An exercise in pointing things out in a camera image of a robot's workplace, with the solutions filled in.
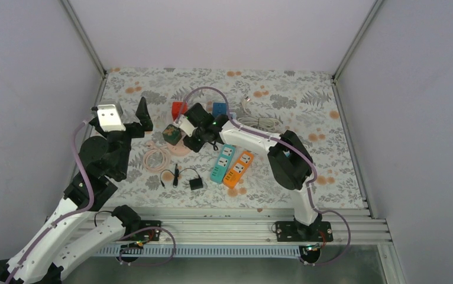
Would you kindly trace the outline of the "dark green cube adapter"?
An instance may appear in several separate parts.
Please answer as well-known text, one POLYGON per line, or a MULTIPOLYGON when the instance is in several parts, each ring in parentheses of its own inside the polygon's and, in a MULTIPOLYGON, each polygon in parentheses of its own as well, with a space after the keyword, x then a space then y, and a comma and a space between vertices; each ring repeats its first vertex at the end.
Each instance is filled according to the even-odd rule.
POLYGON ((169 124, 163 131, 162 136, 165 142, 176 146, 182 139, 181 129, 173 124, 169 124))

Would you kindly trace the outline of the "teal power strip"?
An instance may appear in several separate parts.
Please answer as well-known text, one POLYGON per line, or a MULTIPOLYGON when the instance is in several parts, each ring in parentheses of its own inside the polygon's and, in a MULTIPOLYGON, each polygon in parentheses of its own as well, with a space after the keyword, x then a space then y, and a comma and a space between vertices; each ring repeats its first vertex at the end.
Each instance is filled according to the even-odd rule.
POLYGON ((229 165, 232 161, 232 158, 235 154, 235 147, 229 144, 224 144, 221 149, 218 159, 212 169, 210 180, 214 183, 221 184, 223 179, 228 172, 229 165))

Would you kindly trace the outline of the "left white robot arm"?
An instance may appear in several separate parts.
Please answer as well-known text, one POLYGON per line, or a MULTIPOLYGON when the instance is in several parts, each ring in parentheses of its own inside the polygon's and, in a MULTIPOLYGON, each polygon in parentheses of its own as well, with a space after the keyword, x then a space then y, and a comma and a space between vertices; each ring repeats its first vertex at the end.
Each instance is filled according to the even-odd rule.
POLYGON ((105 245, 139 235, 143 226, 140 216, 128 205, 121 205, 84 236, 72 239, 102 210, 117 190, 117 182, 127 177, 132 140, 153 129, 145 98, 140 99, 135 112, 137 122, 123 123, 117 102, 102 102, 92 110, 90 125, 98 135, 73 148, 79 173, 32 240, 14 257, 0 260, 0 282, 62 283, 105 245))

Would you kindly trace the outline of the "blue cube socket adapter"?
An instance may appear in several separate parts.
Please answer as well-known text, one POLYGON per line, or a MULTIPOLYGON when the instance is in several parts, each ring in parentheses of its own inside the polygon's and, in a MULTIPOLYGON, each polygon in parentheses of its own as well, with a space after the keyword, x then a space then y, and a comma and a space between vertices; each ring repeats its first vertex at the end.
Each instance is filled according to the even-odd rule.
POLYGON ((228 115, 226 103, 214 102, 212 104, 212 115, 216 118, 220 115, 228 115))

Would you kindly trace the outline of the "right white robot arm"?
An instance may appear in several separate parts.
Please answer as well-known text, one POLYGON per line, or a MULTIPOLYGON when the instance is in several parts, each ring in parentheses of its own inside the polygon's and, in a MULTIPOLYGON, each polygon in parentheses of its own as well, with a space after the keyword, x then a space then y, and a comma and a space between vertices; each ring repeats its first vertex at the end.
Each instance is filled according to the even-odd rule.
POLYGON ((179 114, 176 125, 186 135, 185 146, 194 152, 205 143, 221 143, 266 156, 275 181, 290 192, 297 236, 310 241, 318 235, 322 215, 315 208, 308 189, 318 174, 297 134, 290 130, 283 134, 261 131, 230 115, 214 117, 199 103, 179 114))

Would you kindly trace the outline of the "red cube socket adapter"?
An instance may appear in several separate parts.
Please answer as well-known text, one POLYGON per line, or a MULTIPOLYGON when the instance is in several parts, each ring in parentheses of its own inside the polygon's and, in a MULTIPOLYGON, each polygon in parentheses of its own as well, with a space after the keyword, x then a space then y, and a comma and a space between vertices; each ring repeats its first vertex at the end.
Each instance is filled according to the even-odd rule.
POLYGON ((180 114, 184 114, 187 111, 187 103, 182 101, 172 102, 172 119, 175 121, 180 114))

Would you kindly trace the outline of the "orange power strip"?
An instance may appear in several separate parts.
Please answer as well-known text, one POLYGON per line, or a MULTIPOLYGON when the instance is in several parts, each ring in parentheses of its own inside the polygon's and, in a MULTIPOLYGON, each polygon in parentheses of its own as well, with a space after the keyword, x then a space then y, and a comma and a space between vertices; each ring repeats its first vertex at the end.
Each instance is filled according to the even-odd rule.
POLYGON ((234 162, 223 179, 223 184, 234 188, 254 160, 254 155, 249 151, 243 151, 234 162))

